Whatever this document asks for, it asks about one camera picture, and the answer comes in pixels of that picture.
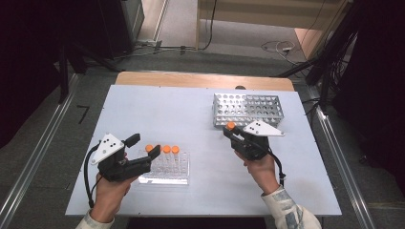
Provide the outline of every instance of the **black equipment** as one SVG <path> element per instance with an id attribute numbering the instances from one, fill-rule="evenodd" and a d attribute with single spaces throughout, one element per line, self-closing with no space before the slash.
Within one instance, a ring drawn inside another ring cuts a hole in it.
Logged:
<path id="1" fill-rule="evenodd" d="M 280 184 L 284 185 L 286 175 L 283 174 L 280 159 L 271 151 L 267 136 L 252 135 L 237 126 L 228 129 L 227 125 L 223 127 L 223 132 L 230 139 L 231 148 L 248 160 L 260 160 L 267 154 L 272 156 L 279 167 Z"/>
<path id="2" fill-rule="evenodd" d="M 122 141 L 123 147 L 121 147 L 115 153 L 109 155 L 105 159 L 98 163 L 98 170 L 101 178 L 105 178 L 110 182 L 123 181 L 128 178 L 137 177 L 144 173 L 151 171 L 152 160 L 160 155 L 160 145 L 155 146 L 148 153 L 148 156 L 144 156 L 134 160 L 128 160 L 125 158 L 125 147 L 132 147 L 140 141 L 140 135 L 135 134 Z M 87 196 L 89 198 L 89 205 L 94 207 L 93 202 L 93 190 L 90 191 L 89 178 L 88 178 L 88 164 L 91 154 L 98 149 L 100 144 L 93 147 L 86 155 L 84 161 L 84 182 L 86 186 Z"/>

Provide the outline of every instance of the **black cable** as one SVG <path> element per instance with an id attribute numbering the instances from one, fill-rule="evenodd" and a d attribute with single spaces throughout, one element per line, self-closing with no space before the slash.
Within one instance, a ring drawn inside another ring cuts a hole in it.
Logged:
<path id="1" fill-rule="evenodd" d="M 214 24 L 214 16 L 215 16 L 215 9 L 217 8 L 217 2 L 218 2 L 218 0 L 215 0 L 215 2 L 214 2 L 214 8 L 212 10 L 212 15 L 211 15 L 211 25 L 209 27 L 209 40 L 208 40 L 208 43 L 205 45 L 204 48 L 196 49 L 194 47 L 189 47 L 189 46 L 177 46 L 177 47 L 176 46 L 160 46 L 159 48 L 162 48 L 162 49 L 182 49 L 182 50 L 190 50 L 190 51 L 204 51 L 204 50 L 206 50 L 209 47 L 209 45 L 211 44 L 211 41 L 212 41 L 212 27 L 213 27 L 213 24 Z"/>
<path id="2" fill-rule="evenodd" d="M 96 181 L 95 185 L 93 185 L 92 188 L 92 192 L 90 193 L 90 196 L 93 196 L 93 191 L 95 190 L 96 186 L 98 185 L 98 183 L 102 180 L 102 176 L 100 176 L 100 178 Z"/>
<path id="3" fill-rule="evenodd" d="M 92 153 L 94 151 L 97 150 L 99 144 L 97 144 L 96 146 L 94 146 L 89 153 L 87 153 L 86 158 L 84 159 L 84 171 L 83 171 L 83 175 L 84 175 L 84 185 L 86 187 L 86 193 L 87 193 L 87 198 L 89 199 L 89 206 L 90 208 L 93 208 L 95 206 L 95 202 L 93 201 L 93 197 L 92 197 L 92 192 L 90 191 L 90 185 L 89 185 L 89 160 L 90 160 L 90 156 L 92 155 Z"/>
<path id="4" fill-rule="evenodd" d="M 273 151 L 271 150 L 270 147 L 268 147 L 268 149 L 266 150 L 265 148 L 263 148 L 261 145 L 257 144 L 256 142 L 253 141 L 249 141 L 246 140 L 249 144 L 253 145 L 254 147 L 258 148 L 259 150 L 261 150 L 264 153 L 269 154 L 271 157 L 274 158 L 274 161 L 276 162 L 277 166 L 279 167 L 279 179 L 280 179 L 280 184 L 284 186 L 284 180 L 286 179 L 286 175 L 283 173 L 283 167 L 281 164 L 280 159 L 273 154 Z"/>
<path id="5" fill-rule="evenodd" d="M 212 15 L 211 15 L 211 25 L 209 27 L 209 40 L 208 40 L 208 44 L 206 44 L 206 46 L 202 49 L 199 49 L 199 51 L 204 51 L 208 48 L 208 46 L 211 44 L 212 41 L 212 26 L 214 24 L 214 15 L 215 15 L 215 9 L 217 8 L 217 0 L 215 0 L 214 2 L 214 8 L 212 9 Z"/>
<path id="6" fill-rule="evenodd" d="M 306 36 L 307 36 L 308 31 L 310 31 L 310 29 L 312 29 L 312 27 L 313 27 L 313 26 L 315 25 L 315 23 L 318 21 L 319 14 L 321 14 L 321 11 L 322 11 L 322 9 L 324 8 L 325 2 L 326 2 L 326 0 L 324 0 L 324 1 L 322 2 L 321 8 L 319 9 L 318 14 L 317 14 L 316 17 L 315 17 L 315 21 L 313 21 L 312 25 L 310 25 L 310 27 L 309 27 L 309 28 L 307 29 L 307 31 L 305 32 L 304 37 L 303 37 L 303 40 L 302 40 L 302 43 L 303 43 L 303 44 L 304 44 L 304 40 L 305 40 L 305 38 L 306 38 Z"/>

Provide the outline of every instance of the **orange cap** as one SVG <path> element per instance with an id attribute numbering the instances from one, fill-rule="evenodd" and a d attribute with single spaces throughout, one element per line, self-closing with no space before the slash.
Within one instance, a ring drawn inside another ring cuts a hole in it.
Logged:
<path id="1" fill-rule="evenodd" d="M 172 153 L 173 153 L 173 154 L 175 154 L 175 155 L 176 155 L 176 154 L 178 154 L 178 153 L 179 153 L 179 151 L 180 151 L 179 146 L 173 146 L 173 147 L 172 147 Z"/>
<path id="2" fill-rule="evenodd" d="M 228 129 L 229 131 L 232 131 L 233 128 L 235 128 L 235 122 L 226 123 L 226 129 Z"/>
<path id="3" fill-rule="evenodd" d="M 163 152 L 164 152 L 165 154 L 169 154 L 170 151 L 171 151 L 170 146 L 168 146 L 168 145 L 163 146 Z"/>
<path id="4" fill-rule="evenodd" d="M 153 145 L 146 145 L 146 146 L 145 146 L 145 151 L 146 151 L 146 152 L 149 153 L 149 152 L 151 152 L 152 150 L 153 150 Z"/>

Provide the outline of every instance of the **white sleeve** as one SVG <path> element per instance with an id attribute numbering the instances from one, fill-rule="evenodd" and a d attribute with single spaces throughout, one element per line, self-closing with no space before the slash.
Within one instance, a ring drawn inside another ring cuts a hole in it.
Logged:
<path id="1" fill-rule="evenodd" d="M 81 222 L 77 225 L 76 229 L 110 229 L 114 223 L 114 219 L 112 222 L 109 223 L 101 223 L 95 221 L 92 217 L 90 217 L 90 211 L 87 212 L 86 216 L 81 220 Z"/>
<path id="2" fill-rule="evenodd" d="M 297 205 L 282 185 L 267 196 L 262 196 L 268 210 L 273 215 L 277 229 L 321 228 L 316 216 L 305 207 Z"/>

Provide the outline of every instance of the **white table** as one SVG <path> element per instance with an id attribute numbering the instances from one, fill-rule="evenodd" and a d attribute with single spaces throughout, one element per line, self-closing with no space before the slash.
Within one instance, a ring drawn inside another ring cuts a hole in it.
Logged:
<path id="1" fill-rule="evenodd" d="M 341 215 L 296 92 L 114 85 L 108 92 L 89 149 L 107 132 L 120 139 L 140 133 L 141 141 L 126 150 L 130 159 L 146 144 L 177 144 L 190 154 L 188 186 L 135 183 L 122 202 L 120 215 L 268 215 L 260 198 L 260 188 L 234 155 L 222 130 L 213 126 L 214 93 L 278 95 L 285 116 L 279 129 L 286 135 L 271 137 L 270 147 L 283 163 L 289 194 L 317 216 Z M 92 179 L 97 168 L 89 166 L 89 170 Z M 81 170 L 66 215 L 86 214 L 87 202 Z"/>

